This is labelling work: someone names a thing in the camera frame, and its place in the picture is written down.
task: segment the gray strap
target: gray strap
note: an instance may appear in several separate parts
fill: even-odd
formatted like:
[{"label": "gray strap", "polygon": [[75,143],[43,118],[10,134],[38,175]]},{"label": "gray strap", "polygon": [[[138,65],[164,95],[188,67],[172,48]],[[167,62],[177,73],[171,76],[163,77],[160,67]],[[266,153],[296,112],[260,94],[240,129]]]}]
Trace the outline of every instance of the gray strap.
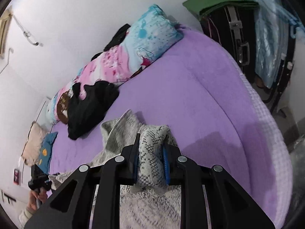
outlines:
[{"label": "gray strap", "polygon": [[230,29],[233,30],[235,40],[242,40],[240,36],[240,29],[242,29],[242,22],[237,19],[236,11],[233,6],[227,6],[231,21],[229,22]]}]

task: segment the beige cushion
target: beige cushion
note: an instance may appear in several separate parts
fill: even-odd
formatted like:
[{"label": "beige cushion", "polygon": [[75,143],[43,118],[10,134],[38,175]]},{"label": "beige cushion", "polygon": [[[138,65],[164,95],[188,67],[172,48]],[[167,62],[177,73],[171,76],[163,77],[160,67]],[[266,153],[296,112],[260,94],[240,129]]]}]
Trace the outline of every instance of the beige cushion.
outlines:
[{"label": "beige cushion", "polygon": [[38,123],[32,123],[32,127],[22,154],[22,158],[24,159],[26,165],[32,166],[38,162],[40,148],[47,133],[48,132],[41,128]]}]

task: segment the suitcase handle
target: suitcase handle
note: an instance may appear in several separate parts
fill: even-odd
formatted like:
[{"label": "suitcase handle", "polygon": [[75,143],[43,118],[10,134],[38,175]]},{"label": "suitcase handle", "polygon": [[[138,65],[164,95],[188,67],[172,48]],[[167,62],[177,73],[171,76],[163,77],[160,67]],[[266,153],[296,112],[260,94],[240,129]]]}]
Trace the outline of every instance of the suitcase handle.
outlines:
[{"label": "suitcase handle", "polygon": [[[242,48],[247,47],[247,60],[244,61],[243,59],[243,54],[242,54]],[[241,66],[247,66],[250,63],[250,47],[249,47],[249,42],[244,42],[240,44],[238,47],[238,61]]]}]

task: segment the pillow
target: pillow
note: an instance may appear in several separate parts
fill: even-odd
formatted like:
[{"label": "pillow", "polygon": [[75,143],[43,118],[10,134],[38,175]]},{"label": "pillow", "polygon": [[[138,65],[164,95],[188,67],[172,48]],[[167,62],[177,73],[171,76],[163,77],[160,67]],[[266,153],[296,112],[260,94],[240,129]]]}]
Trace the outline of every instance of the pillow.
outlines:
[{"label": "pillow", "polygon": [[176,25],[177,22],[166,19],[165,13],[157,5],[150,6],[127,30],[121,44],[92,60],[59,90],[48,104],[49,121],[53,124],[59,120],[64,123],[68,121],[69,118],[65,116],[66,106],[62,101],[73,96],[72,86],[75,83],[81,83],[79,96],[83,100],[86,97],[84,85],[94,85],[100,80],[120,85],[140,73],[183,38],[183,34],[176,30]]},{"label": "pillow", "polygon": [[47,133],[38,123],[33,121],[22,153],[26,165],[33,166],[38,162],[40,148]]},{"label": "pillow", "polygon": [[132,24],[120,44],[128,53],[128,67],[132,74],[156,61],[183,38],[183,34],[174,27],[176,24],[166,19],[163,10],[156,4]]},{"label": "pillow", "polygon": [[58,132],[49,133],[43,140],[40,150],[37,166],[45,173],[49,174],[50,160],[52,156],[53,143]]}]

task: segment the black suitcase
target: black suitcase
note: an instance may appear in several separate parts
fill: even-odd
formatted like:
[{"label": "black suitcase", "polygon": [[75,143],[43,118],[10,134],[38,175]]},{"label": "black suitcase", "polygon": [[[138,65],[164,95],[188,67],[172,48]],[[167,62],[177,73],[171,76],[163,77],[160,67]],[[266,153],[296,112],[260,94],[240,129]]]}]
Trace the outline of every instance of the black suitcase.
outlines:
[{"label": "black suitcase", "polygon": [[204,17],[200,24],[204,34],[225,48],[248,81],[253,83],[256,60],[254,11],[223,6]]}]

